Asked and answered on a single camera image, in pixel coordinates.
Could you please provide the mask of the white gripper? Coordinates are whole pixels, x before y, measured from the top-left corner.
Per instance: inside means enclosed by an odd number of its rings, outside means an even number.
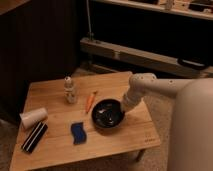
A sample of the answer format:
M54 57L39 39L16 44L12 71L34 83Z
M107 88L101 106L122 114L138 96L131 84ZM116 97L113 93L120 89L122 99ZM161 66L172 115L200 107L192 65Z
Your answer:
M134 109L139 103L140 103L139 97L125 94L121 100L121 110L123 112L128 112Z

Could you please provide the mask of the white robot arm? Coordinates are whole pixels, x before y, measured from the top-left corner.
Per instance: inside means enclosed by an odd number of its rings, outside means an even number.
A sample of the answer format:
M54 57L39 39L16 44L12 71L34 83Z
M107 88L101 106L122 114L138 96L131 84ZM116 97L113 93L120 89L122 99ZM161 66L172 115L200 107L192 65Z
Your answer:
M159 79L133 74L121 110L131 111L149 92L175 99L167 171L213 171L213 78Z

